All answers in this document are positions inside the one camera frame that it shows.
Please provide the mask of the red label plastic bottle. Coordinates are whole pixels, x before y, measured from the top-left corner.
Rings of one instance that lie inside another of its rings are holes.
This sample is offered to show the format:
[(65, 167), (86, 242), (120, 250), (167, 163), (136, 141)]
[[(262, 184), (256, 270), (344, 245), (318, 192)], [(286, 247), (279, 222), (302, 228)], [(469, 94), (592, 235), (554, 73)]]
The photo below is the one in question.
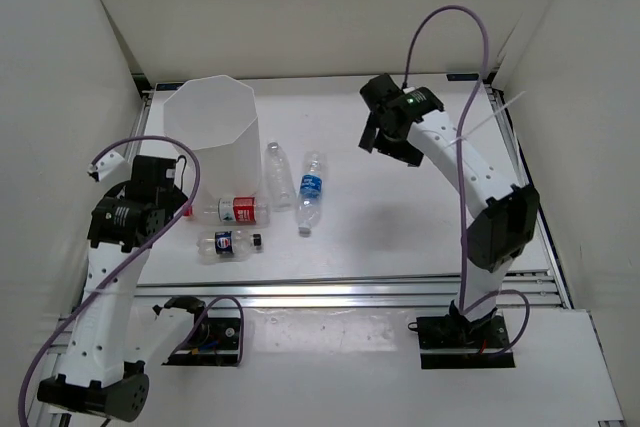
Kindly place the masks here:
[(196, 201), (186, 218), (204, 225), (260, 226), (270, 222), (270, 206), (259, 196), (223, 196)]

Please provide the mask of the blue label water bottle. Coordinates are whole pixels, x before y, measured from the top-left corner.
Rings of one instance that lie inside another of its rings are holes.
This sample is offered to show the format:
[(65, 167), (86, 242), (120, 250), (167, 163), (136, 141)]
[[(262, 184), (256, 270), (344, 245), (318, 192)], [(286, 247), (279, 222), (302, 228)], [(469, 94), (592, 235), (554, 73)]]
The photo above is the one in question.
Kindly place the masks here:
[(305, 154), (296, 210), (298, 233), (303, 237), (310, 236), (320, 221), (326, 171), (327, 161), (324, 153), (310, 151)]

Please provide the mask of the Pepsi label plastic bottle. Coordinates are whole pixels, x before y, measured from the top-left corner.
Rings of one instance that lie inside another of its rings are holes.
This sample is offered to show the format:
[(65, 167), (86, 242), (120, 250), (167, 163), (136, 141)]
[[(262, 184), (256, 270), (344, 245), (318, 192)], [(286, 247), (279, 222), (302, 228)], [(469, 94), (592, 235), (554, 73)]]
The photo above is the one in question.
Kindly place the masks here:
[(201, 233), (196, 246), (202, 263), (239, 262), (261, 252), (263, 239), (247, 230), (222, 230)]

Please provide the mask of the clear unlabelled plastic bottle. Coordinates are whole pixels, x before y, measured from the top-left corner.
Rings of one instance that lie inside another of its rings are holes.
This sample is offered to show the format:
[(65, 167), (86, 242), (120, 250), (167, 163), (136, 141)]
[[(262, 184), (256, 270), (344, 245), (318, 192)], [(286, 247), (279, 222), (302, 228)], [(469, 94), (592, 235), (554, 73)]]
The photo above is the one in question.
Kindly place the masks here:
[(267, 143), (265, 150), (265, 180), (267, 192), (274, 210), (290, 210), (296, 193), (288, 157), (276, 141)]

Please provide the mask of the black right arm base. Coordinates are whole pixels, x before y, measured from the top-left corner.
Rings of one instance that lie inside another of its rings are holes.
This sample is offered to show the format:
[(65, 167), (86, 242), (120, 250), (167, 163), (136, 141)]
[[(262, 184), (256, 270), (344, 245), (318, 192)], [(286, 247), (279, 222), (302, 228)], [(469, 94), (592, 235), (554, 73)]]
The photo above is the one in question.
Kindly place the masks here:
[(498, 355), (510, 339), (504, 317), (466, 333), (449, 316), (418, 317), (407, 325), (418, 336), (422, 370), (515, 368), (511, 351)]

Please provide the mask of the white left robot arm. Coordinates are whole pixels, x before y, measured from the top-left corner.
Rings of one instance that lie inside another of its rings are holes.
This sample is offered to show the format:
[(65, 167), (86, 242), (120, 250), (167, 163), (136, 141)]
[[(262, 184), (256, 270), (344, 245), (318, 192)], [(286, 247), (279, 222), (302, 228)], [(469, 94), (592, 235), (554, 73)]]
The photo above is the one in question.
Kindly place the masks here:
[(67, 351), (56, 374), (40, 382), (39, 401), (105, 419), (132, 422), (149, 394), (151, 367), (182, 342), (206, 342), (210, 324), (193, 312), (159, 309), (133, 346), (125, 344), (131, 308), (149, 258), (143, 244), (186, 202), (175, 185), (176, 160), (138, 155), (131, 177), (111, 188), (91, 213), (88, 272)]

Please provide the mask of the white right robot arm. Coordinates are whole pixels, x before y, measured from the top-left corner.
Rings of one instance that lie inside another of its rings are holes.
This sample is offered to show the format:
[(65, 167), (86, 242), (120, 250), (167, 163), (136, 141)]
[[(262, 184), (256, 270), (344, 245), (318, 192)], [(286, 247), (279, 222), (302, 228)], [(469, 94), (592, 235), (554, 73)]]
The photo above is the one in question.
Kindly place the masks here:
[(486, 331), (503, 279), (532, 240), (540, 197), (501, 175), (462, 137), (428, 88), (403, 89), (387, 74), (360, 90), (369, 115), (359, 146), (417, 167), (428, 158), (461, 201), (464, 266), (449, 334), (470, 347)]

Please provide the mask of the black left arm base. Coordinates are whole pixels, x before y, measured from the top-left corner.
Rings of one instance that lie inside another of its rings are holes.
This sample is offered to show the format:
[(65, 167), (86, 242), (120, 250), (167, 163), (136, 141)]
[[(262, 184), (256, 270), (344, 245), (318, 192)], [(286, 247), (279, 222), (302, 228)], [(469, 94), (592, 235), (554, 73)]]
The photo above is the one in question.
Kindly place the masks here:
[(239, 317), (207, 317), (166, 366), (237, 367), (243, 323)]

